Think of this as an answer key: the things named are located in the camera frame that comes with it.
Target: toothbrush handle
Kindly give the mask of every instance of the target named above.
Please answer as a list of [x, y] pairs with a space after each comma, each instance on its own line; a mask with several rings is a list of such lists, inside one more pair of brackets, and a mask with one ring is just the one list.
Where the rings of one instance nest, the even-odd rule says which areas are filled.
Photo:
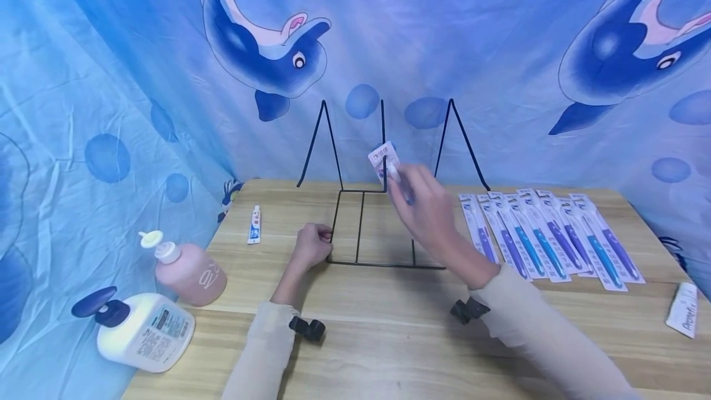
[[514, 259], [513, 263], [516, 265], [516, 269], [518, 270], [519, 274], [521, 275], [521, 277], [528, 279], [528, 272], [523, 266], [523, 261], [521, 260], [521, 257], [518, 254], [518, 250], [516, 249], [516, 245], [514, 244], [514, 239], [511, 238], [509, 231], [506, 229], [501, 231], [501, 235], [504, 236], [506, 248], [511, 253], [511, 258]]
[[526, 232], [524, 232], [523, 229], [520, 227], [516, 227], [516, 233], [518, 233], [518, 237], [523, 243], [523, 247], [526, 249], [528, 255], [531, 257], [533, 265], [535, 265], [535, 270], [538, 271], [538, 275], [544, 277], [546, 275], [546, 271], [543, 269], [543, 263], [541, 263], [541, 258], [539, 258], [538, 254], [535, 253], [535, 250], [533, 249], [533, 244], [531, 244], [531, 240], [528, 239], [528, 235], [526, 235]]
[[590, 257], [588, 256], [588, 252], [585, 251], [585, 246], [582, 245], [582, 242], [580, 241], [580, 238], [577, 236], [577, 233], [575, 233], [575, 230], [573, 229], [573, 227], [566, 225], [565, 231], [568, 233], [568, 236], [570, 237], [570, 241], [575, 246], [575, 249], [577, 249], [577, 251], [580, 254], [580, 256], [582, 257], [582, 259], [584, 259], [585, 262], [588, 263], [588, 265], [590, 266], [590, 269], [592, 269], [593, 262], [590, 260]]
[[567, 277], [567, 274], [560, 265], [560, 261], [558, 261], [558, 257], [555, 255], [555, 252], [553, 251], [551, 245], [548, 244], [546, 236], [544, 236], [543, 232], [538, 228], [534, 230], [533, 233], [535, 234], [535, 237], [538, 238], [538, 242], [541, 243], [543, 250], [546, 251], [548, 259], [551, 260], [551, 263], [553, 263], [553, 267], [555, 267], [555, 271], [558, 273], [558, 277], [565, 279]]
[[600, 261], [602, 261], [602, 265], [605, 267], [605, 270], [607, 270], [607, 273], [610, 275], [610, 278], [612, 279], [612, 282], [614, 283], [614, 285], [617, 286], [618, 288], [621, 288], [622, 283], [620, 282], [620, 277], [619, 277], [619, 275], [617, 275], [615, 266], [612, 265], [612, 261], [610, 260], [609, 256], [607, 256], [607, 254], [605, 253], [605, 249], [602, 248], [602, 244], [600, 244], [600, 241], [598, 241], [597, 237], [595, 237], [594, 235], [589, 236], [588, 240], [590, 240], [590, 244], [592, 244], [592, 248], [595, 250], [595, 253], [597, 254]]
[[488, 240], [488, 235], [486, 234], [486, 231], [483, 228], [479, 228], [478, 233], [479, 240], [481, 240], [481, 246], [484, 249], [484, 254], [486, 255], [486, 258], [492, 263], [496, 263], [496, 258], [494, 258], [493, 249], [491, 249], [491, 242], [489, 242]]
[[580, 260], [577, 259], [577, 255], [575, 255], [575, 252], [573, 251], [572, 247], [570, 247], [570, 243], [568, 242], [568, 240], [565, 239], [565, 236], [563, 236], [563, 233], [560, 231], [557, 224], [555, 222], [549, 222], [548, 228], [551, 229], [551, 232], [553, 233], [555, 240], [558, 241], [558, 244], [563, 247], [563, 251], [565, 251], [565, 254], [568, 256], [568, 259], [570, 259], [570, 262], [576, 268], [582, 269], [582, 264], [580, 264]]
[[609, 228], [605, 228], [605, 230], [602, 231], [602, 234], [605, 238], [607, 238], [607, 242], [610, 246], [612, 246], [612, 250], [615, 251], [617, 257], [622, 261], [622, 265], [624, 265], [624, 268], [627, 269], [627, 272], [630, 273], [632, 278], [638, 280], [639, 273], [637, 272], [637, 269], [634, 267], [634, 264], [632, 264], [630, 257], [627, 256], [626, 251], [622, 249], [620, 242], [617, 241], [617, 238], [612, 234], [612, 231], [610, 231]]

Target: table surface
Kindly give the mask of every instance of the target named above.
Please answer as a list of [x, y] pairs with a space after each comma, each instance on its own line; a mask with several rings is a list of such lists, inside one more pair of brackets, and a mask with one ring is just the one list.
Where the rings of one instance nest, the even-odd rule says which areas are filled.
[[[678, 283], [688, 277], [619, 194], [576, 191], [597, 204], [647, 284], [629, 284], [628, 293], [606, 292], [592, 278], [535, 286], [614, 360], [644, 398], [711, 399], [709, 303], [700, 298], [696, 339], [666, 326]], [[337, 197], [333, 182], [306, 182], [299, 189], [293, 181], [245, 184], [209, 247], [228, 274], [225, 292], [210, 306], [190, 308], [197, 327], [180, 361], [162, 375], [137, 373], [123, 398], [220, 398], [257, 306], [270, 298], [281, 277], [296, 232], [307, 222], [331, 224]], [[262, 244], [248, 246], [255, 204], [262, 209]], [[334, 258], [354, 260], [360, 208], [360, 194], [341, 195]], [[462, 210], [455, 212], [459, 231], [468, 238]], [[410, 236], [385, 195], [365, 195], [362, 224], [361, 261], [412, 260]], [[427, 260], [419, 249], [416, 257]], [[481, 322], [465, 327], [449, 315], [459, 298], [466, 301], [466, 288], [446, 270], [323, 265], [310, 283], [303, 316], [324, 322], [326, 339], [321, 346], [297, 340], [281, 398], [553, 398], [544, 394], [549, 386], [534, 369], [491, 339]]]

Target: blue pump cap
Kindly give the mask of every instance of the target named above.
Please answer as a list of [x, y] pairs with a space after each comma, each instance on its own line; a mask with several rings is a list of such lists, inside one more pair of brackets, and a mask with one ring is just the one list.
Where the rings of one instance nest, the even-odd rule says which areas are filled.
[[81, 298], [72, 307], [72, 315], [79, 319], [93, 315], [98, 324], [106, 327], [120, 325], [131, 313], [131, 307], [125, 302], [111, 299], [116, 291], [116, 286], [110, 286]]

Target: dolphin eye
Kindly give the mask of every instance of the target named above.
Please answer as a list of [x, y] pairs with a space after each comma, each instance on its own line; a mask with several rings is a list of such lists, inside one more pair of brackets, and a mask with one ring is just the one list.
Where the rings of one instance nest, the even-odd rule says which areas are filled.
[[664, 70], [664, 69], [671, 67], [673, 64], [675, 64], [677, 62], [677, 60], [679, 60], [680, 57], [681, 57], [681, 52], [676, 52], [676, 53], [672, 53], [672, 54], [669, 54], [668, 56], [661, 58], [659, 60], [659, 62], [657, 62], [657, 69]]
[[296, 52], [294, 57], [291, 58], [291, 63], [294, 64], [294, 67], [301, 69], [307, 64], [307, 58], [304, 57], [304, 53]]

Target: blue curtain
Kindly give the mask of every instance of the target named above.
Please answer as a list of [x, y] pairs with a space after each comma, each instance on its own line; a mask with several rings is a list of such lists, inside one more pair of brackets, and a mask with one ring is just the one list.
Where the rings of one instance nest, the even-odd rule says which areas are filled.
[[[430, 166], [454, 99], [490, 184], [621, 191], [711, 295], [711, 0], [0, 11], [0, 398], [120, 397], [132, 371], [71, 305], [164, 292], [137, 232], [206, 246], [243, 181], [299, 177], [323, 99], [345, 180], [375, 178], [380, 99], [399, 156]], [[478, 183], [458, 130], [439, 176]], [[323, 127], [307, 178], [338, 178]]]

